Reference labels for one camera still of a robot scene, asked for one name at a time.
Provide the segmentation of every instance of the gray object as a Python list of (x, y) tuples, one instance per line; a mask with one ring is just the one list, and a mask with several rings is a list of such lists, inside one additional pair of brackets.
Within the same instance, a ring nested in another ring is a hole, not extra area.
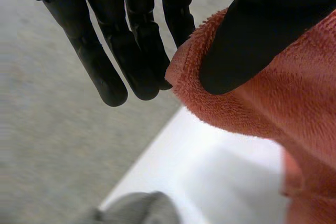
[(131, 193), (104, 212), (90, 210), (75, 224), (180, 224), (180, 219), (167, 195)]

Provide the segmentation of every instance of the black glove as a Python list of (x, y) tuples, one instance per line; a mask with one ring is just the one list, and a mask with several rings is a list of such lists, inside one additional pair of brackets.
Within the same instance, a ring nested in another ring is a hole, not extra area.
[[(79, 59), (103, 101), (110, 106), (123, 104), (127, 89), (104, 52), (93, 29), (86, 0), (43, 0), (64, 29)], [(135, 95), (142, 100), (169, 89), (164, 75), (170, 63), (154, 21), (154, 0), (88, 0), (105, 40)], [(165, 19), (177, 46), (195, 29), (189, 5), (192, 0), (162, 0)]]
[(335, 8), (336, 0), (234, 0), (202, 62), (202, 86), (223, 94), (244, 84)]

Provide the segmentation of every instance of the glove finger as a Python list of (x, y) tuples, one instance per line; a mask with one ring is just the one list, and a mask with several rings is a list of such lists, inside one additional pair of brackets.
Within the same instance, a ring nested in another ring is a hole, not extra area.
[(145, 55), (161, 90), (171, 88), (165, 80), (165, 72), (170, 64), (154, 21), (154, 0), (126, 0), (128, 18), (135, 39)]
[(101, 98), (109, 106), (123, 104), (127, 89), (99, 43), (85, 0), (44, 1), (64, 29)]
[(152, 70), (125, 19), (124, 0), (88, 0), (116, 61), (134, 94), (151, 100), (159, 92)]
[(200, 81), (211, 94), (232, 91), (336, 8), (336, 0), (304, 9), (280, 9), (234, 0), (204, 57)]
[(194, 17), (189, 5), (192, 0), (162, 0), (164, 16), (177, 47), (195, 30)]

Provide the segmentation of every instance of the microfiber towel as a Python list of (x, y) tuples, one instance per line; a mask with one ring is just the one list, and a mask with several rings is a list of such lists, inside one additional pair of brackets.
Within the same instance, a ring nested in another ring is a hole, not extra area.
[(225, 13), (208, 18), (178, 49), (166, 79), (202, 121), (284, 147), (287, 223), (336, 223), (336, 10), (247, 83), (211, 95), (200, 66)]

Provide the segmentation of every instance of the hand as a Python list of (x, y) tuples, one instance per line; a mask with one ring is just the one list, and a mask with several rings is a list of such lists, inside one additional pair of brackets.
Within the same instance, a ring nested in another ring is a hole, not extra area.
[(202, 62), (202, 86), (236, 89), (335, 8), (336, 0), (234, 0)]
[[(192, 0), (162, 0), (165, 19), (177, 46), (195, 29)], [(109, 106), (123, 104), (127, 89), (104, 52), (92, 26), (86, 0), (43, 0), (64, 29), (101, 98)], [(170, 63), (154, 21), (154, 0), (88, 0), (105, 40), (135, 95), (142, 100), (169, 89), (164, 79)]]

